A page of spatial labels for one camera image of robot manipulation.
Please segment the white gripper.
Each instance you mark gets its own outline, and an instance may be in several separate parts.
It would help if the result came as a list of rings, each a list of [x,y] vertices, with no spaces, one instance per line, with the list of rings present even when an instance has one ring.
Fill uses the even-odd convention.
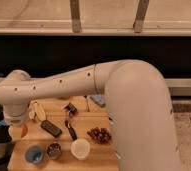
[[[22,129],[19,127],[25,121],[25,116],[12,116],[12,115],[4,115],[4,120],[7,125],[9,125],[8,133],[11,136],[13,141],[17,141],[21,139]]]

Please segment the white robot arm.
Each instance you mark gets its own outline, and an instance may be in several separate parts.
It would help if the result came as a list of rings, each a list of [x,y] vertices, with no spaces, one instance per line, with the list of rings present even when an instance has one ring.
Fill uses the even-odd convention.
[[[93,94],[105,96],[120,171],[181,171],[170,92],[145,61],[94,64],[41,79],[14,70],[0,82],[5,122],[15,126],[32,100]]]

